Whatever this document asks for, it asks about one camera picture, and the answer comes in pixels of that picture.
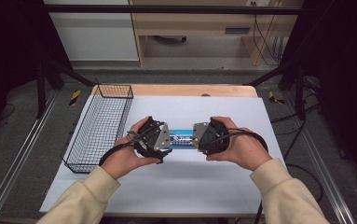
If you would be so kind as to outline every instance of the wire basket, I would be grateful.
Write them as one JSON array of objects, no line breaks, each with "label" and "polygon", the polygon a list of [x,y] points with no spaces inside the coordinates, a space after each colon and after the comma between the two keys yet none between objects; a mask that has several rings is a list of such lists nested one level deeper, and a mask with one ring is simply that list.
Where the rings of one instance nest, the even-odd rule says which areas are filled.
[{"label": "wire basket", "polygon": [[97,85],[62,159],[73,173],[88,174],[122,137],[133,99],[130,85]]}]

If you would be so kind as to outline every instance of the white table surface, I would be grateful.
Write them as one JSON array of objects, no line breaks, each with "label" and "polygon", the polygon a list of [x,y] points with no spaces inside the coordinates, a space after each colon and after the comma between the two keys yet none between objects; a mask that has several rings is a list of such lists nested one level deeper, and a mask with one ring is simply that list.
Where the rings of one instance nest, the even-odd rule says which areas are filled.
[{"label": "white table surface", "polygon": [[[136,96],[125,132],[146,116],[166,121],[170,130],[191,130],[193,123],[208,122],[211,116],[231,117],[239,127],[260,134],[268,144],[271,157],[283,161],[261,98]],[[205,155],[195,149],[175,149],[164,158],[164,163],[141,167],[119,178],[122,186],[109,200],[105,214],[119,217],[256,214],[260,193],[249,177],[250,173],[231,162],[206,161]],[[62,163],[40,212],[47,212],[68,187],[86,176],[73,174]]]}]

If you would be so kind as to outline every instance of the white cabinet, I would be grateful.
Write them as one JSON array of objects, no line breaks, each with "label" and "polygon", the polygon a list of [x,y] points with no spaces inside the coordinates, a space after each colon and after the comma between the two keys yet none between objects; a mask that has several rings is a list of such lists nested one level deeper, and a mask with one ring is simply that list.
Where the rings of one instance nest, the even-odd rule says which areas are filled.
[{"label": "white cabinet", "polygon": [[[45,4],[127,5],[127,0],[44,0]],[[70,61],[138,61],[129,13],[50,13]]]}]

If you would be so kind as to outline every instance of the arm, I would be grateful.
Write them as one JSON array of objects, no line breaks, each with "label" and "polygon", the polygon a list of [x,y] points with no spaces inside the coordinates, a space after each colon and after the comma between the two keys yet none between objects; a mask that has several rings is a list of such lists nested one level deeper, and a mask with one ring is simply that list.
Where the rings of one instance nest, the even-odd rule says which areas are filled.
[{"label": "arm", "polygon": [[[230,118],[214,119],[223,122],[228,129],[237,129]],[[227,150],[208,156],[207,161],[231,161],[254,171],[251,179],[262,195],[267,223],[328,223],[306,186],[292,178],[281,161],[273,160],[253,137],[230,137]]]},{"label": "arm", "polygon": [[84,181],[67,189],[38,223],[99,223],[108,199],[120,187],[97,166]]},{"label": "arm", "polygon": [[292,178],[279,159],[260,165],[251,179],[262,195],[268,223],[328,223],[306,186]]},{"label": "arm", "polygon": [[[147,120],[140,120],[130,130],[138,132]],[[127,142],[124,137],[115,146]],[[108,199],[120,187],[117,180],[136,168],[157,162],[156,158],[137,157],[132,146],[120,149],[102,166],[96,166],[84,181],[76,181],[67,189],[38,223],[99,223]]]}]

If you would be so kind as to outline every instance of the cream sweater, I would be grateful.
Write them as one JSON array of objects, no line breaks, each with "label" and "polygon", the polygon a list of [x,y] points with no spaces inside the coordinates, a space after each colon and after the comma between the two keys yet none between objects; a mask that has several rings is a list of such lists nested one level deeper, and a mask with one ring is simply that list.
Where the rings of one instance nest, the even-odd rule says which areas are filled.
[{"label": "cream sweater", "polygon": [[[293,179],[279,159],[259,166],[251,179],[262,194],[267,224],[328,223],[306,186]],[[84,181],[67,189],[38,223],[99,223],[108,199],[119,187],[97,166]]]}]

